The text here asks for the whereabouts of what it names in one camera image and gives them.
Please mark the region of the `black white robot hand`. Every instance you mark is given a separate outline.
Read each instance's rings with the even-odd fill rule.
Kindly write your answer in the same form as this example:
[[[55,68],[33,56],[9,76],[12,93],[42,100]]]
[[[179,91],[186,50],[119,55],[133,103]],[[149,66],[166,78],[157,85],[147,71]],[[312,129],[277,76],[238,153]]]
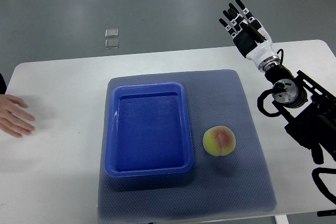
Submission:
[[[252,61],[260,72],[281,64],[281,57],[273,50],[272,39],[262,23],[241,0],[235,2],[236,5],[228,4],[229,9],[223,11],[225,18],[220,18],[219,22],[240,54]]]

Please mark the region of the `person's bare hand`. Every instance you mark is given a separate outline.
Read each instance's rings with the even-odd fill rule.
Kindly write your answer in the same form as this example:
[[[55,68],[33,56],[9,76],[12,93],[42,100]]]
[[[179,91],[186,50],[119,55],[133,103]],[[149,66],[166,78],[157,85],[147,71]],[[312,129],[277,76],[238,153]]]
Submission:
[[[27,108],[23,99],[1,94],[1,131],[15,138],[30,135],[35,127],[28,121],[33,122],[35,118],[24,111]]]

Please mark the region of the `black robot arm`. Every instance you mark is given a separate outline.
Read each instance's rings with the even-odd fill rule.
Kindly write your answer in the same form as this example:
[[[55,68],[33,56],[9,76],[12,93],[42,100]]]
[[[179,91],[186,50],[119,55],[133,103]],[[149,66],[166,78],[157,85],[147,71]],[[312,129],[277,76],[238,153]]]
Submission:
[[[323,151],[335,158],[335,96],[302,71],[294,77],[283,66],[283,49],[275,62],[265,65],[265,78],[272,88],[257,99],[257,108],[265,116],[283,116],[286,132],[311,152],[319,167],[312,171],[312,179],[319,191],[332,203],[335,195],[320,178],[321,174],[334,175],[334,168],[324,168]]]

